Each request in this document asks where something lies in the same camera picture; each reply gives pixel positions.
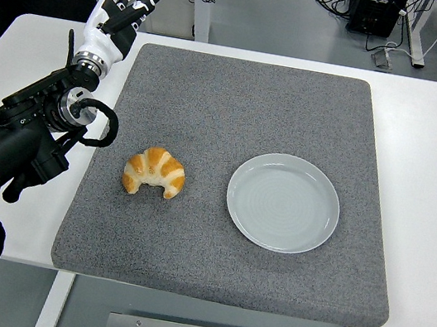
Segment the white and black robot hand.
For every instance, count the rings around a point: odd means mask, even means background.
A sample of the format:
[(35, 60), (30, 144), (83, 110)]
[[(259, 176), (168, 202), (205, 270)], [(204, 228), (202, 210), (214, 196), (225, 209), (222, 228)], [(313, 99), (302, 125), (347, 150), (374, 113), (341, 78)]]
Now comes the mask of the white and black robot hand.
[(72, 62), (105, 77), (115, 63), (127, 57), (137, 30), (159, 1), (98, 0), (84, 28), (84, 43)]

